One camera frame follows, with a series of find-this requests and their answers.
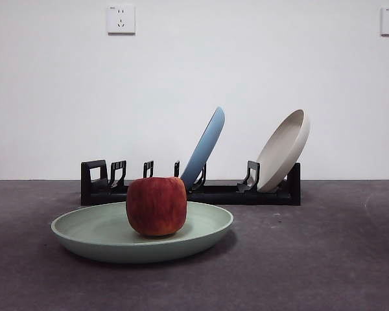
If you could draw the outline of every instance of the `dish rack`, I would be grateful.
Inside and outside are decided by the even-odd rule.
[[[99,168],[100,177],[91,180],[91,169]],[[121,170],[121,177],[116,181],[115,172]],[[179,176],[180,162],[174,164],[174,176]],[[143,164],[143,178],[153,176],[154,161]],[[126,161],[111,163],[111,174],[108,180],[105,160],[81,163],[81,205],[98,205],[114,202],[125,202],[130,180],[125,180]],[[223,205],[301,205],[300,164],[295,163],[287,178],[274,192],[258,192],[259,163],[248,161],[246,177],[232,185],[222,181],[207,181],[206,164],[200,177],[187,191],[187,201],[223,204]]]

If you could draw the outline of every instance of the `plate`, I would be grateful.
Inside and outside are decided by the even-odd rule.
[[[258,156],[259,192],[270,192],[283,181],[303,151],[309,132],[310,120],[301,109],[278,126]]]
[[[128,223],[125,202],[78,209],[55,219],[51,228],[69,251],[97,261],[145,263],[178,259],[215,245],[233,216],[204,203],[187,202],[183,227],[173,235],[148,238]]]
[[[218,107],[210,119],[209,124],[206,126],[205,132],[200,138],[182,176],[180,177],[184,182],[186,190],[192,187],[196,178],[205,166],[207,159],[209,159],[209,156],[218,141],[224,123],[225,114],[222,108]]]

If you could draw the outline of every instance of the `white plate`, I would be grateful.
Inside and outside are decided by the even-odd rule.
[[[310,120],[303,110],[291,113],[275,130],[258,156],[258,191],[274,190],[294,166],[310,132]]]

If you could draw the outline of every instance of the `white wall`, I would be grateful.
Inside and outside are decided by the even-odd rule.
[[[0,0],[0,179],[128,178],[185,167],[217,106],[210,178],[242,178],[305,109],[304,179],[389,178],[389,38],[376,0],[135,0],[136,36],[107,36],[107,0]]]

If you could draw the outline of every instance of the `blue plate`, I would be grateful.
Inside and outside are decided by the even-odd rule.
[[[216,108],[215,113],[206,126],[205,132],[199,140],[181,179],[184,182],[186,190],[190,189],[199,176],[207,159],[209,159],[213,148],[218,141],[219,135],[225,123],[225,114],[221,107]]]

